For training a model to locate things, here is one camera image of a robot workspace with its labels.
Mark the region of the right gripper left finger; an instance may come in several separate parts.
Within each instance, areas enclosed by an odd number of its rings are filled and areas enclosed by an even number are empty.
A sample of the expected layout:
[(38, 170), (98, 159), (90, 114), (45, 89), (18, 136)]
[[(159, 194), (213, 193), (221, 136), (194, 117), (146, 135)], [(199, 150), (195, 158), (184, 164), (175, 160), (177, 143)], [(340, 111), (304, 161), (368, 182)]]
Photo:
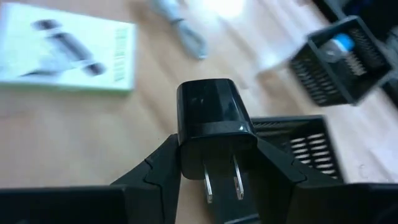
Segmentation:
[(174, 224), (180, 181), (178, 137), (172, 134), (113, 185), (123, 188), (128, 223)]

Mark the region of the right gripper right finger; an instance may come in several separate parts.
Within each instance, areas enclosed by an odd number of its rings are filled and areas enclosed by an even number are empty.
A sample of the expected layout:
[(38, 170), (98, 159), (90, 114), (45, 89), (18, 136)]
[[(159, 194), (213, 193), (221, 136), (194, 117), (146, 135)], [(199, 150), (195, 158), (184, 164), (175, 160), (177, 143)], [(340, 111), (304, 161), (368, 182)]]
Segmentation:
[(252, 156), (249, 185), (262, 223), (285, 223), (292, 191), (306, 177), (293, 156), (260, 139)]

